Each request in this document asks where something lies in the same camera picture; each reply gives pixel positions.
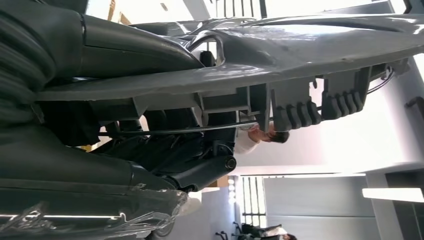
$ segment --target man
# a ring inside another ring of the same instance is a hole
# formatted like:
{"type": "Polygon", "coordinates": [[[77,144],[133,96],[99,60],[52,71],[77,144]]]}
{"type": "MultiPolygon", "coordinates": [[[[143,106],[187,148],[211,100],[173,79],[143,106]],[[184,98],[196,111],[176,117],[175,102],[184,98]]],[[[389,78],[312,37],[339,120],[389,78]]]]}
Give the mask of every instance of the man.
{"type": "Polygon", "coordinates": [[[268,132],[261,131],[259,124],[250,128],[239,128],[235,139],[234,152],[236,154],[248,154],[253,151],[260,142],[285,143],[289,139],[289,132],[276,132],[274,123],[269,123],[268,132]]]}

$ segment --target wall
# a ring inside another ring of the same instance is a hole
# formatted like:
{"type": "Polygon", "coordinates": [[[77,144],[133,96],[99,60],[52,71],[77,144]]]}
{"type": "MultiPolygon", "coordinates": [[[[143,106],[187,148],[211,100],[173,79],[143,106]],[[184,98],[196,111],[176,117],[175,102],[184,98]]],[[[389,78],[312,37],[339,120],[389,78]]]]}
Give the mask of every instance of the wall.
{"type": "MultiPolygon", "coordinates": [[[[87,14],[108,19],[110,4],[110,0],[89,0],[87,14]]],[[[115,11],[122,12],[131,24],[193,20],[184,0],[115,0],[115,11]]]]}
{"type": "Polygon", "coordinates": [[[404,104],[424,93],[424,83],[412,58],[410,66],[370,94],[362,112],[293,130],[285,144],[263,143],[236,156],[234,174],[352,173],[422,163],[424,122],[404,104]]]}
{"type": "Polygon", "coordinates": [[[366,187],[363,176],[266,178],[267,224],[302,240],[380,240],[366,187]]]}

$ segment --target ceiling light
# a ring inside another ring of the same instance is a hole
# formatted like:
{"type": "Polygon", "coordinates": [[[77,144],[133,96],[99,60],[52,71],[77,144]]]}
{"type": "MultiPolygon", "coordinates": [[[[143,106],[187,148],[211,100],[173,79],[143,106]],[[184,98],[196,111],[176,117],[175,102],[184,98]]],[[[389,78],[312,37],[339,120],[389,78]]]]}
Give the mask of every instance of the ceiling light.
{"type": "Polygon", "coordinates": [[[364,188],[364,198],[424,203],[421,188],[364,188]]]}
{"type": "Polygon", "coordinates": [[[288,179],[310,179],[310,178],[340,178],[340,177],[363,177],[365,173],[330,173],[330,174],[298,174],[285,175],[288,179]]]}

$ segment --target metal rod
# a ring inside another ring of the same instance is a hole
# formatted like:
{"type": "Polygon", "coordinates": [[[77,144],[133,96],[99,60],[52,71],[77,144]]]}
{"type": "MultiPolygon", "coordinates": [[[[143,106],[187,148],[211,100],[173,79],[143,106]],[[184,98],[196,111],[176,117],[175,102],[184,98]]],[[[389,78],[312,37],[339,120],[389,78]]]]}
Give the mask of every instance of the metal rod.
{"type": "Polygon", "coordinates": [[[250,193],[250,213],[253,213],[253,204],[252,204],[252,184],[251,184],[251,178],[249,177],[249,193],[250,193]]]}
{"type": "Polygon", "coordinates": [[[245,189],[245,177],[241,178],[243,180],[243,214],[246,213],[246,189],[245,189]]]}
{"type": "Polygon", "coordinates": [[[252,13],[252,18],[254,18],[255,17],[255,14],[253,13],[254,12],[253,11],[253,0],[250,0],[250,11],[252,13]]]}
{"type": "Polygon", "coordinates": [[[236,16],[236,4],[235,4],[235,0],[232,0],[232,16],[233,17],[236,16]]]}
{"type": "Polygon", "coordinates": [[[257,213],[261,213],[261,210],[259,209],[259,190],[258,190],[258,177],[254,177],[254,184],[256,188],[256,203],[257,203],[257,213]]]}
{"type": "Polygon", "coordinates": [[[241,1],[241,16],[244,17],[245,16],[245,3],[243,2],[244,0],[240,0],[241,1]]]}

